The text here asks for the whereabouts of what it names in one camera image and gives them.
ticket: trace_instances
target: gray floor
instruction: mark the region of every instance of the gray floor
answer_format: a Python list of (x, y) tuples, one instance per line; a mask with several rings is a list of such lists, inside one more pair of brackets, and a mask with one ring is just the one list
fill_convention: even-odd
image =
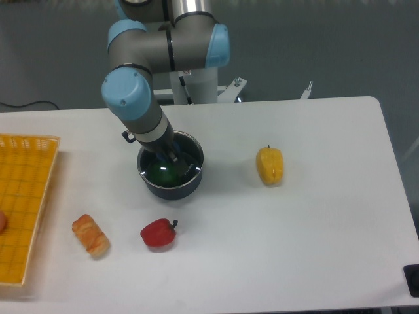
[[(214, 0), (213, 7), (232, 44), (219, 82), (247, 79), (246, 101), (297, 99), (310, 80), (313, 98), (380, 101), (418, 229), (419, 148), (403, 156), (419, 137), (419, 1)], [(0, 101), (104, 107), (107, 30), (116, 21), (113, 0), (0, 5)], [(155, 77), (155, 88), (168, 87), (166, 75)]]

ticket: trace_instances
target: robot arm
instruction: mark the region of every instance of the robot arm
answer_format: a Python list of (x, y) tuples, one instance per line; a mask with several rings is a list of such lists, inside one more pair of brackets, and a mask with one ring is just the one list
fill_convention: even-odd
[(103, 99), (145, 149), (172, 160), (176, 159), (173, 128), (153, 95), (152, 75), (228, 63), (227, 27), (216, 22), (209, 3), (121, 0), (119, 9), (131, 19), (170, 19), (173, 27), (149, 33), (141, 22), (124, 19), (109, 30), (112, 71), (102, 85)]

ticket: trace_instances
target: yellow plastic tray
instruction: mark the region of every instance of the yellow plastic tray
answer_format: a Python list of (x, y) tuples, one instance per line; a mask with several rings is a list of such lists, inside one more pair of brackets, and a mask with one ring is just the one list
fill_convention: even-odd
[(59, 144), (55, 136), (0, 134), (0, 210), (7, 218), (0, 232), (0, 285), (24, 284)]

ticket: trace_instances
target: white table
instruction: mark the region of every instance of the white table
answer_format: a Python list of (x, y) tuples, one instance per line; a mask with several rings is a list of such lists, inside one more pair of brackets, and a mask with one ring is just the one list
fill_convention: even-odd
[[(0, 132), (57, 135), (58, 164), (27, 283), (1, 313), (251, 313), (413, 305), (403, 266), (419, 245), (380, 105), (371, 97), (164, 107), (199, 140), (189, 197), (153, 196), (139, 145), (107, 109), (0, 114)], [(282, 150), (280, 186), (256, 152)], [(111, 240), (92, 260), (71, 223), (91, 214)], [(139, 232), (179, 220), (175, 246)]]

